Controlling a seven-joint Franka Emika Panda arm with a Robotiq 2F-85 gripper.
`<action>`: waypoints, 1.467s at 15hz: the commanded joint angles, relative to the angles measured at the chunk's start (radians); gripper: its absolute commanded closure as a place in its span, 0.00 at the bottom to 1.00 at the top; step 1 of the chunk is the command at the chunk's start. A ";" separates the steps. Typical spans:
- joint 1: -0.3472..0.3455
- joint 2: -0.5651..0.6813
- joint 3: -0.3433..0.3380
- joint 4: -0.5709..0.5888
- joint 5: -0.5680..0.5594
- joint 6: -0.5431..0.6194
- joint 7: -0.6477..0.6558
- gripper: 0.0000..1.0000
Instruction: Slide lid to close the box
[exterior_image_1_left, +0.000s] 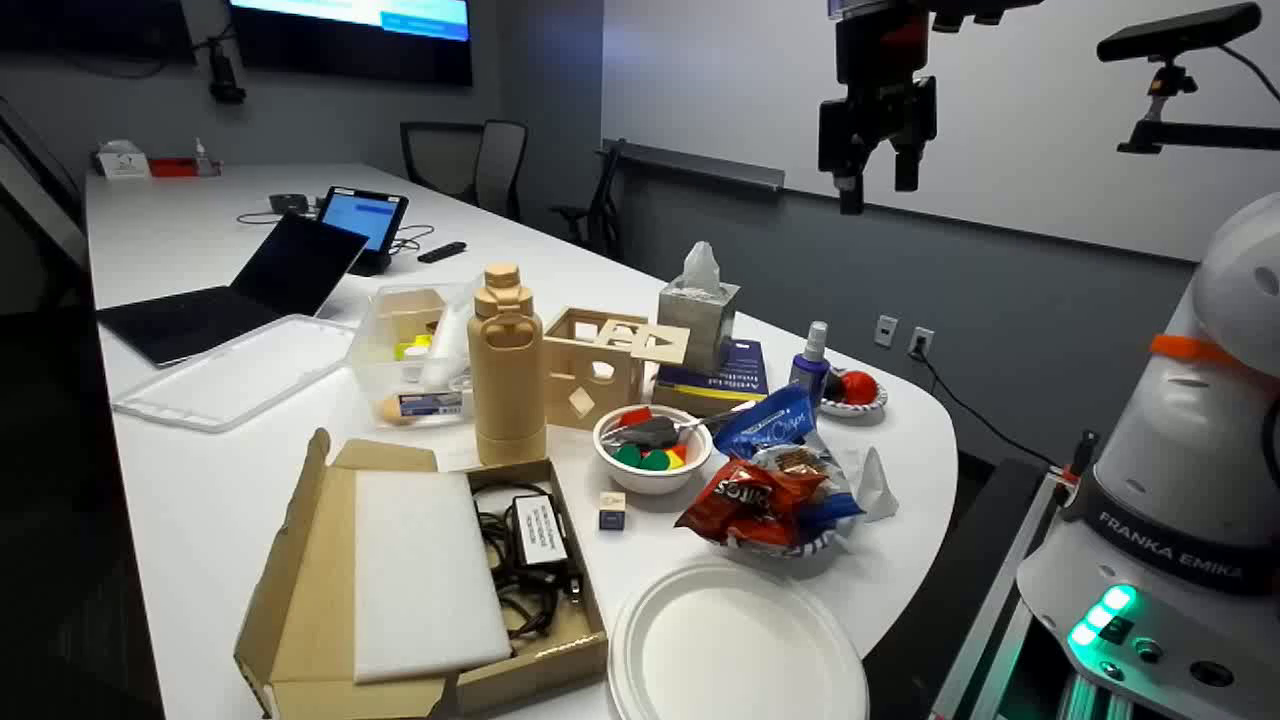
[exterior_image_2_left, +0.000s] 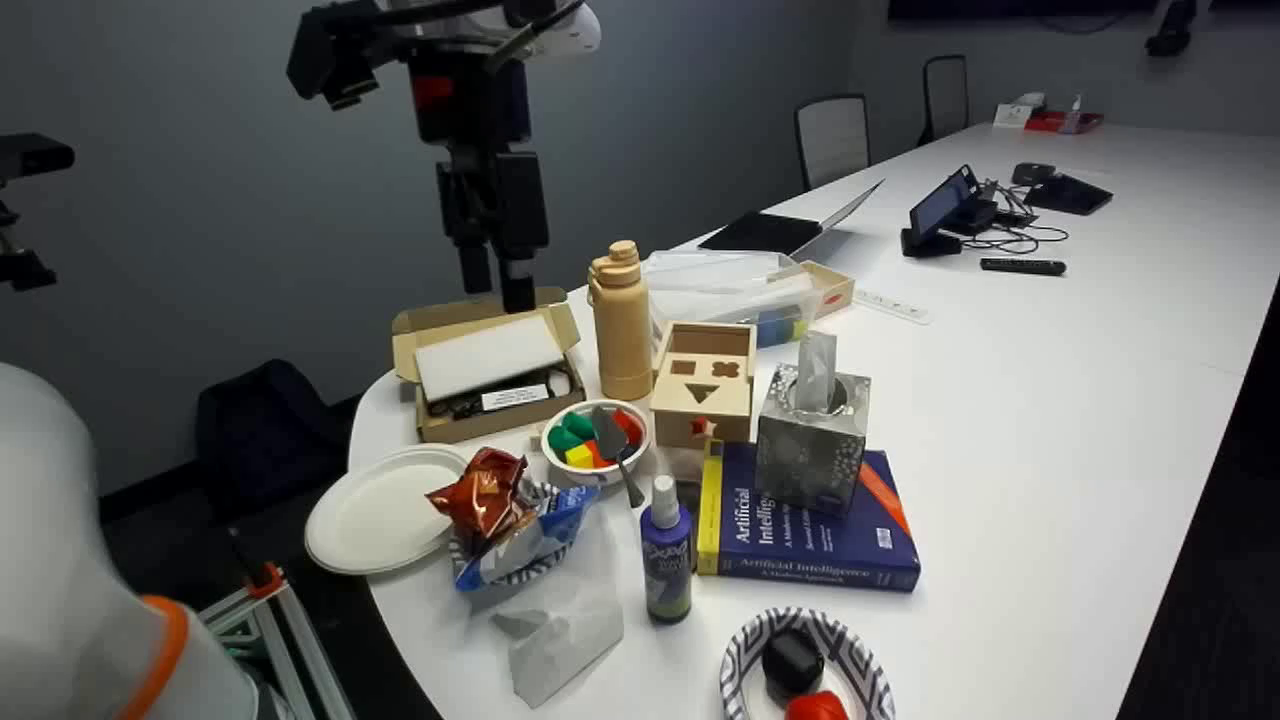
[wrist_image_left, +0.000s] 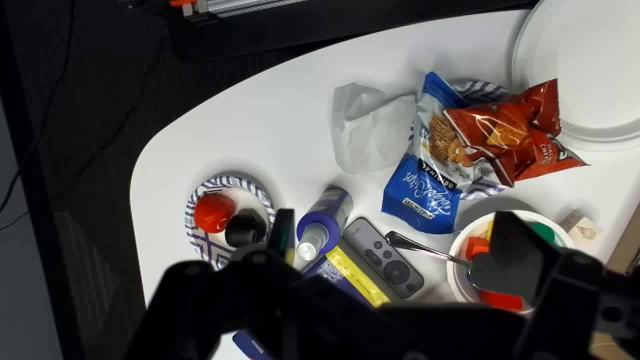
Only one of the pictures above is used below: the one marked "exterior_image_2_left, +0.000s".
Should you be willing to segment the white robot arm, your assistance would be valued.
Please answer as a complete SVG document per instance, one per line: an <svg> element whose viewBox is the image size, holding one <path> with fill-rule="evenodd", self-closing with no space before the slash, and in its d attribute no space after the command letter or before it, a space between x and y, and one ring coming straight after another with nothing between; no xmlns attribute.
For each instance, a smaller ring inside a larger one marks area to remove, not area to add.
<svg viewBox="0 0 1280 720"><path fill-rule="evenodd" d="M259 715L259 682L191 607L119 578L84 419L0 362L0 720Z"/></svg>

